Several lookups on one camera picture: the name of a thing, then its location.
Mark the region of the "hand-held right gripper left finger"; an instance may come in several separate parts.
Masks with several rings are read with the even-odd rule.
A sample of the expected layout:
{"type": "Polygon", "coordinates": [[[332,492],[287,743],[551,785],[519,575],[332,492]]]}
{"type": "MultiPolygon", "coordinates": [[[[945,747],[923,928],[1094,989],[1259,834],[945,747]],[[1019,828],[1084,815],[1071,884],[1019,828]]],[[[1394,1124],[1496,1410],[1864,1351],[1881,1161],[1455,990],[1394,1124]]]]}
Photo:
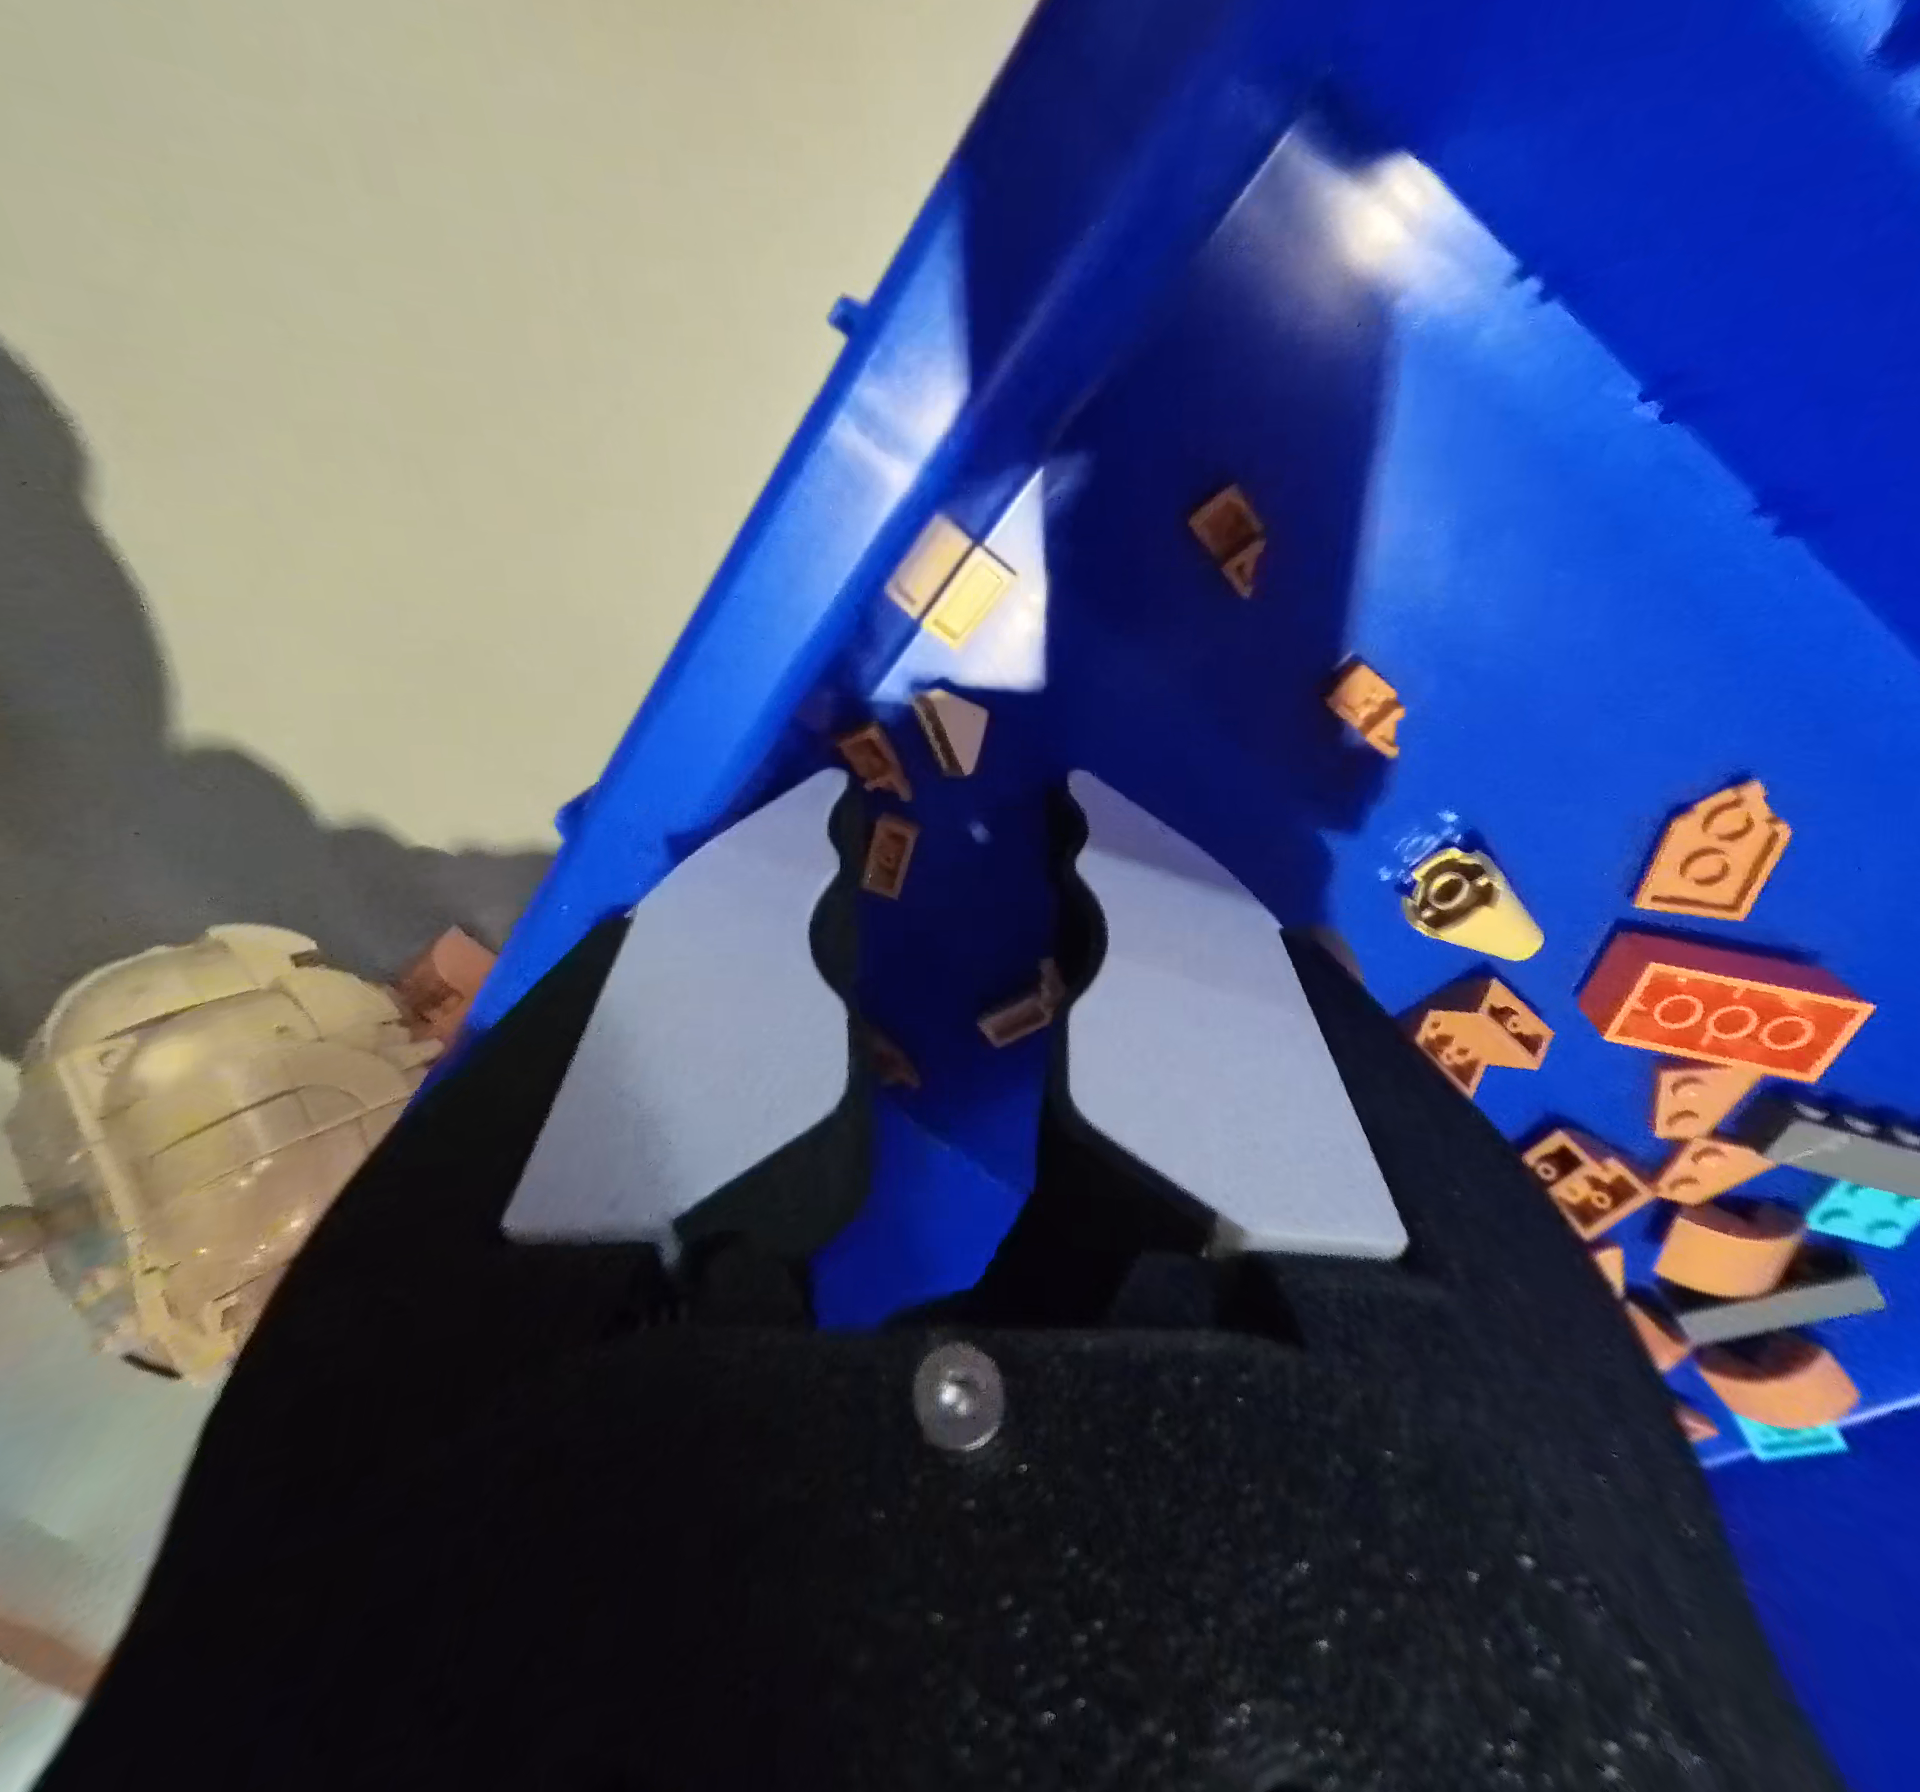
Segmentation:
{"type": "Polygon", "coordinates": [[[825,1245],[871,1171],[853,934],[831,898],[851,785],[818,771],[633,908],[504,1215],[521,1242],[825,1245]]]}

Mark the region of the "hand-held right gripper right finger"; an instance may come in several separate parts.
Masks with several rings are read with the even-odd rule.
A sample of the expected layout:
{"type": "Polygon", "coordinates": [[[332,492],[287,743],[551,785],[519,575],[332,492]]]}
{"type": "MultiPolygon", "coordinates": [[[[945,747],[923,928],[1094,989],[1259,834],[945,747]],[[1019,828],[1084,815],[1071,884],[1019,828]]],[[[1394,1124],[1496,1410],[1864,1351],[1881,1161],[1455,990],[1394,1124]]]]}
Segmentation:
{"type": "Polygon", "coordinates": [[[1047,1229],[1082,1259],[1398,1259],[1409,1229],[1281,918],[1084,768],[1061,884],[1068,968],[1047,1229]]]}

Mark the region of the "pile of assorted toy bricks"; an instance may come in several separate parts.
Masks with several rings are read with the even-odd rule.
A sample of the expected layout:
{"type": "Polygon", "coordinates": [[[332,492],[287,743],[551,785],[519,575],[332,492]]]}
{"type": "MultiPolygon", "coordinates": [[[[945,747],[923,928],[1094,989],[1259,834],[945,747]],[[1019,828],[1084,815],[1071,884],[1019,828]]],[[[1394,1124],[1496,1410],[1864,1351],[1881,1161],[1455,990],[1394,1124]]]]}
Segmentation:
{"type": "Polygon", "coordinates": [[[1718,1453],[1916,1402],[1916,645],[1727,482],[1380,450],[1234,604],[1061,525],[1054,667],[959,675],[980,777],[871,792],[882,1082],[911,1152],[813,1260],[822,1319],[983,1296],[1040,1204],[1039,1046],[1089,941],[1084,768],[1283,924],[1328,917],[1411,1062],[1492,1118],[1718,1453]]]}

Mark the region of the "blue plastic parts bin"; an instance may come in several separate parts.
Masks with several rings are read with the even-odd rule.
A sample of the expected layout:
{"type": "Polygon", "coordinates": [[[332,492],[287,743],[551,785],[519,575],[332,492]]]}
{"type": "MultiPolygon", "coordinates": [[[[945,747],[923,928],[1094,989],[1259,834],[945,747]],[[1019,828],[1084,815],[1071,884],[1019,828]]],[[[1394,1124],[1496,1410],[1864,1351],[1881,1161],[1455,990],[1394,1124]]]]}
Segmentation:
{"type": "Polygon", "coordinates": [[[1061,525],[1259,596],[1380,450],[1727,482],[1916,645],[1916,0],[1042,0],[487,992],[500,1028],[674,866],[818,771],[980,777],[959,675],[1054,667],[1061,525]]]}

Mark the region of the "tan toy brick model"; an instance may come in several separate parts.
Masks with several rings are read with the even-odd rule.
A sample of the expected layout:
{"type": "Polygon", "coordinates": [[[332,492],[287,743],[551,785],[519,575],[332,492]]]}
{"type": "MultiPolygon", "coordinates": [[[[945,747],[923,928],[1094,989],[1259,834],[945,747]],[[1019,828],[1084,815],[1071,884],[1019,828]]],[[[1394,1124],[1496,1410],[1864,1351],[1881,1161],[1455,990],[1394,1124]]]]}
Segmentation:
{"type": "Polygon", "coordinates": [[[300,931],[219,924],[85,975],[18,1064],[5,1270],[42,1263],[139,1370],[225,1372],[496,958],[450,926],[388,987],[300,931]]]}

